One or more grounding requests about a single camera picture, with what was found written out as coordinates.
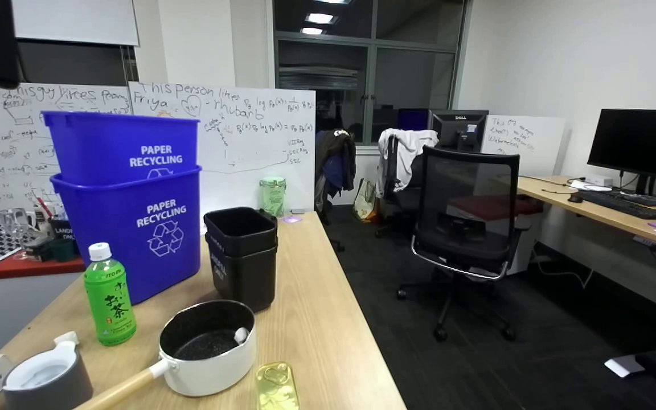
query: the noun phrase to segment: keyboard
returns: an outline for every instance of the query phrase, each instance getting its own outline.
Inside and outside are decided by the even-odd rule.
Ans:
[[[638,220],[656,220],[656,209],[643,207],[618,192],[577,192],[583,200],[598,202],[602,207],[611,207]]]
[[[625,196],[626,200],[631,200],[636,205],[656,207],[656,196],[643,196],[643,193],[633,193],[633,192],[615,192],[615,193]]]

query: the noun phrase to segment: green tea bottle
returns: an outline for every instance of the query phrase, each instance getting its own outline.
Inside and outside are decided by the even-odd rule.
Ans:
[[[110,243],[90,246],[92,264],[85,269],[85,291],[101,345],[117,347],[136,333],[130,306],[125,266],[111,259]]]

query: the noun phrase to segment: window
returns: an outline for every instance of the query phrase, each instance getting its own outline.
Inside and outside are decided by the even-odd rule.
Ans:
[[[318,126],[352,128],[361,144],[374,144],[386,128],[426,128],[418,124],[421,113],[453,107],[466,7],[466,0],[274,0],[278,87],[315,89]],[[332,20],[307,23],[307,13]]]

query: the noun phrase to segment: black trash can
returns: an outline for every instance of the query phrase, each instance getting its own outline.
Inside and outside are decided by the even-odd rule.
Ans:
[[[275,296],[275,220],[251,207],[231,207],[205,214],[205,226],[217,291],[254,312],[266,311]]]

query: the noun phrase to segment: clear cup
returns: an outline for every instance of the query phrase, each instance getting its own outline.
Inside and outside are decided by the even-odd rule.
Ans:
[[[0,238],[23,241],[29,229],[26,207],[0,209]]]
[[[286,192],[287,181],[286,177],[263,177],[261,181],[261,209],[272,216],[286,214]]]

